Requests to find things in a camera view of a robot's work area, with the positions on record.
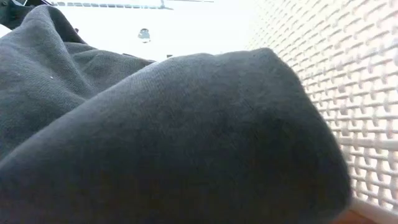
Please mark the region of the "large black garment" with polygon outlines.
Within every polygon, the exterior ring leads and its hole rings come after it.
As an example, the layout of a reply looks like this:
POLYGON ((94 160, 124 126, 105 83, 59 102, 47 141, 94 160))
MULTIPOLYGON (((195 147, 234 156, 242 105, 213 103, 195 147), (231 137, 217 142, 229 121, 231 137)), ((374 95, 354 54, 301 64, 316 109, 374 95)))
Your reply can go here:
POLYGON ((0 38, 0 224, 328 224, 348 168, 270 49, 153 62, 51 6, 0 38))

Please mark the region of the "small hanging ceiling fixture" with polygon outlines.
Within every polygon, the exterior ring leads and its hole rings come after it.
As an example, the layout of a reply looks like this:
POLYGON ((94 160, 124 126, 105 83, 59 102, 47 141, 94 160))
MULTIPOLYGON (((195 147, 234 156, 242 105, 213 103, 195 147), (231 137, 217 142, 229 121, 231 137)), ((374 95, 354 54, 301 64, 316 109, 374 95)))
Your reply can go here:
POLYGON ((146 29, 146 28, 142 28, 142 29, 139 31, 139 33, 138 33, 138 35, 137 35, 137 38, 138 38, 142 43, 145 43, 145 44, 146 44, 146 43, 149 43, 149 42, 151 41, 149 30, 146 29))

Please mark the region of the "grey overhead truss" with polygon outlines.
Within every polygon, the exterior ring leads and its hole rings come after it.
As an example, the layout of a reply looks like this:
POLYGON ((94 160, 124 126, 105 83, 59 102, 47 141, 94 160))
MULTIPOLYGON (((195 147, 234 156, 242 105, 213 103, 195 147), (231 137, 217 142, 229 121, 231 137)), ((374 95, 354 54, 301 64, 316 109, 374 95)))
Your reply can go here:
POLYGON ((204 6, 218 0, 49 0, 56 7, 102 7, 125 9, 168 9, 176 7, 204 6))

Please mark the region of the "white lattice plastic bin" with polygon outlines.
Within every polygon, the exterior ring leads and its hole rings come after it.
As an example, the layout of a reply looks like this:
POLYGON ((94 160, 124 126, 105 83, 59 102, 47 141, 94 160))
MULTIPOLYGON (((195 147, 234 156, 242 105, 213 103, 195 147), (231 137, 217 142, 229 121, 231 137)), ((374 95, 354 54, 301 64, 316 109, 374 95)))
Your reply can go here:
POLYGON ((398 224, 398 0, 252 0, 247 49, 300 77, 348 163, 353 209, 398 224))

